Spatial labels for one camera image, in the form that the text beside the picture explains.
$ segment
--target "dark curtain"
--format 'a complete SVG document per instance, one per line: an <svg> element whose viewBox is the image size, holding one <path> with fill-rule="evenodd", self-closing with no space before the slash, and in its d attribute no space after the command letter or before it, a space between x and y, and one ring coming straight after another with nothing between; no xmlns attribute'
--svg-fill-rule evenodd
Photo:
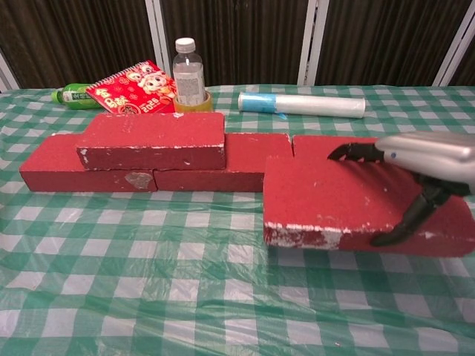
<svg viewBox="0 0 475 356"><path fill-rule="evenodd" d="M471 0L330 0L316 85L432 85Z"/></svg>
<svg viewBox="0 0 475 356"><path fill-rule="evenodd" d="M0 0L0 46L21 88L92 83L155 58L143 0Z"/></svg>
<svg viewBox="0 0 475 356"><path fill-rule="evenodd" d="M475 37L453 74L450 85L475 85Z"/></svg>
<svg viewBox="0 0 475 356"><path fill-rule="evenodd" d="M193 37L206 85L295 84L308 0L161 0L170 60Z"/></svg>

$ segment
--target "robotic arm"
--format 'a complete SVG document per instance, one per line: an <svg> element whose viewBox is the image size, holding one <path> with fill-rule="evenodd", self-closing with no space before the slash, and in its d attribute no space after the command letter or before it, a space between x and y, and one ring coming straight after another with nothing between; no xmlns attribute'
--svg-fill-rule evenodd
<svg viewBox="0 0 475 356"><path fill-rule="evenodd" d="M422 192L392 231L375 236L373 246L395 245L413 234L451 195L475 194L475 135L416 131L389 136L375 144L348 143L329 159L387 162L416 176Z"/></svg>

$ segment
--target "stacked bricks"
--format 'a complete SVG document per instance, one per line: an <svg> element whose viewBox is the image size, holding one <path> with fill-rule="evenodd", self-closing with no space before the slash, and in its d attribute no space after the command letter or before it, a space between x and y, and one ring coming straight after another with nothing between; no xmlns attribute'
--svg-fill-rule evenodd
<svg viewBox="0 0 475 356"><path fill-rule="evenodd" d="M225 134L221 113L101 113L48 137L20 174L31 191L262 191L271 155L293 157L288 135Z"/></svg>
<svg viewBox="0 0 475 356"><path fill-rule="evenodd" d="M372 247L421 187L386 163L328 154L374 138L225 133L220 113L109 114L81 134L48 137L20 167L31 191L263 191L267 245L460 257L475 249L475 222L451 197L409 239Z"/></svg>

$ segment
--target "water bottle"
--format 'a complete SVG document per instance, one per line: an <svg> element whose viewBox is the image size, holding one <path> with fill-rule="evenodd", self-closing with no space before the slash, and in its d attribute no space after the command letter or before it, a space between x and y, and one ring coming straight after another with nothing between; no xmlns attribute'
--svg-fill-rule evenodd
<svg viewBox="0 0 475 356"><path fill-rule="evenodd" d="M200 105L206 100L203 61L194 52L194 40L188 37L177 39L178 54L173 60L173 77L177 87L177 101L182 105Z"/></svg>

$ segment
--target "green checkered tablecloth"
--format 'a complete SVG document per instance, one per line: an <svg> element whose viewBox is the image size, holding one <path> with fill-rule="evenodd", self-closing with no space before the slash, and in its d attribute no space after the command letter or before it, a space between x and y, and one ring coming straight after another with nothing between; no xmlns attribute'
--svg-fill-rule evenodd
<svg viewBox="0 0 475 356"><path fill-rule="evenodd" d="M209 90L228 132L475 134L475 88ZM240 91L364 96L367 112L239 113ZM261 194L29 192L35 147L100 112L50 92L0 95L0 355L475 355L475 254L268 249Z"/></svg>

